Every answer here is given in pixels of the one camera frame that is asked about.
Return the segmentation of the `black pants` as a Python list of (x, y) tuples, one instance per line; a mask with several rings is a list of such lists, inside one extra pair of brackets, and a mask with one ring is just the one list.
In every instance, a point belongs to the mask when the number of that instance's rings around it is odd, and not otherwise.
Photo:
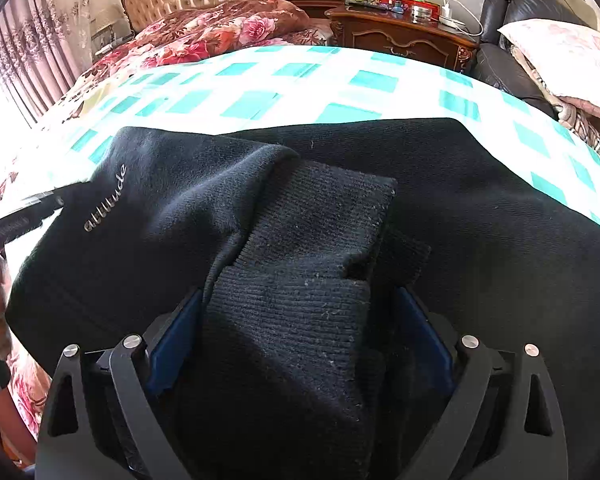
[[(95, 188), (101, 229), (164, 177), (202, 281), (94, 344), (50, 337), (27, 263)], [(564, 423), (566, 479), (600, 479), (600, 224), (537, 190), (453, 119), (296, 125), (227, 136), (124, 128), (22, 266), (6, 311), (55, 375), (65, 348), (107, 350), (202, 293), (158, 415), (194, 479), (396, 479), (412, 362), (399, 292), (492, 349), (540, 350)]]

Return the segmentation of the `pink striped curtain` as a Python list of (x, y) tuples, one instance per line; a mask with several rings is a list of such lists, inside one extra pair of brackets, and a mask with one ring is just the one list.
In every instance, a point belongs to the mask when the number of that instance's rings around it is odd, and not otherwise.
[(0, 10), (0, 81), (35, 125), (91, 64), (88, 0), (7, 0)]

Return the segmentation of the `teal checkered tablecloth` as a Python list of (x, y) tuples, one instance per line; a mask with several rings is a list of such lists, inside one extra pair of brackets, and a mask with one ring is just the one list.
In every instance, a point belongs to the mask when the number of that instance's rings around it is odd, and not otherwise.
[(268, 46), (114, 75), (29, 128), (0, 85), (0, 196), (88, 177), (117, 131), (220, 134), (331, 122), (449, 117), (514, 174), (600, 224), (600, 156), (528, 103), (390, 54)]

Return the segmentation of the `red floral blanket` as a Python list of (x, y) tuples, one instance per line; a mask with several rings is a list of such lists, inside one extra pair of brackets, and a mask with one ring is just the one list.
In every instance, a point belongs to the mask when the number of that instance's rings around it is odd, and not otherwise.
[[(309, 26), (306, 12), (286, 0), (175, 11), (95, 63), (53, 107), (52, 122), (89, 113), (106, 82), (243, 48), (289, 44)], [(198, 236), (158, 217), (170, 187), (164, 177), (151, 178), (147, 190), (133, 192), (133, 207), (115, 216), (111, 229), (98, 225), (114, 203), (102, 188), (78, 200), (68, 213), (73, 225), (50, 232), (27, 263), (33, 308), (17, 311), (16, 329), (30, 322), (50, 337), (64, 328), (99, 344), (202, 281), (209, 266), (195, 256)], [(50, 325), (43, 326), (44, 315)]]

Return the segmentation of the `large pink pillow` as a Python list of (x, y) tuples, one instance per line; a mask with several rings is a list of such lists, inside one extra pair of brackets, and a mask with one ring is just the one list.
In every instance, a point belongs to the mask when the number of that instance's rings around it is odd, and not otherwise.
[(600, 117), (600, 32), (542, 18), (500, 28), (538, 71), (553, 95)]

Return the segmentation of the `dark wooden nightstand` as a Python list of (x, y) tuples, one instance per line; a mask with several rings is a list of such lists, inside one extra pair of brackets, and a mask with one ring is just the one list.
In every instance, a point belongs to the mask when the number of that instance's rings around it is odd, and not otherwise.
[(343, 4), (325, 12), (339, 47), (362, 49), (464, 72), (478, 51), (475, 40), (437, 22), (419, 23), (386, 11)]

